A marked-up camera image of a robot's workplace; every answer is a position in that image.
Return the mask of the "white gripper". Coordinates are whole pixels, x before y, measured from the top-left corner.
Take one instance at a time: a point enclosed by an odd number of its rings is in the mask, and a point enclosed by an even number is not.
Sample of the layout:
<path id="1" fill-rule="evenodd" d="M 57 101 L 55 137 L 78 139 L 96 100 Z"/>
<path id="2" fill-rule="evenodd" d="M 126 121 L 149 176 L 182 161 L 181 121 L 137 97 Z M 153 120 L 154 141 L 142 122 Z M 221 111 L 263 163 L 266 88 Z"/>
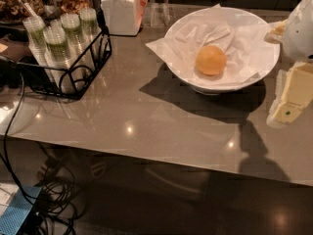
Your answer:
<path id="1" fill-rule="evenodd" d="M 286 21 L 274 23 L 264 40 L 282 42 L 285 55 L 296 61 L 288 71 L 279 70 L 275 100 L 267 124 L 282 128 L 294 122 L 313 100 L 313 0 L 301 0 Z"/>

